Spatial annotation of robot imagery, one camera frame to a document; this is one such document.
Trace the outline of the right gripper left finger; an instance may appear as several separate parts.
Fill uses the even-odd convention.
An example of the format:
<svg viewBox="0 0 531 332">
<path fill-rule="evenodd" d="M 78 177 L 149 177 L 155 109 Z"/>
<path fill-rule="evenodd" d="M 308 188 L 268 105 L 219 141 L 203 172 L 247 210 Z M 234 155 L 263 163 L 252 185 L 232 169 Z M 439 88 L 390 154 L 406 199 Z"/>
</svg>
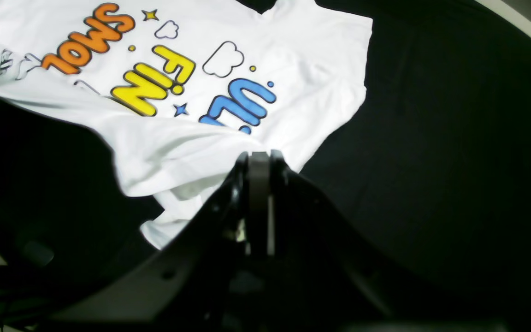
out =
<svg viewBox="0 0 531 332">
<path fill-rule="evenodd" d="M 223 185 L 163 250 L 51 315 L 51 332 L 212 332 L 245 255 L 271 255 L 271 161 L 243 153 Z"/>
</svg>

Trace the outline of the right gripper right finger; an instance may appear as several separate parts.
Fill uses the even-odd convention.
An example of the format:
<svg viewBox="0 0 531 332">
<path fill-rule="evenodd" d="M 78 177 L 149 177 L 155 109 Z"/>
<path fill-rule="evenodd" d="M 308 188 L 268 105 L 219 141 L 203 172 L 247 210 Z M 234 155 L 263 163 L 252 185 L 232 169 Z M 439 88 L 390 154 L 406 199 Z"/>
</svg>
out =
<svg viewBox="0 0 531 332">
<path fill-rule="evenodd" d="M 493 313 L 382 254 L 277 150 L 268 159 L 268 189 L 268 256 L 295 261 L 324 331 L 508 331 Z"/>
</svg>

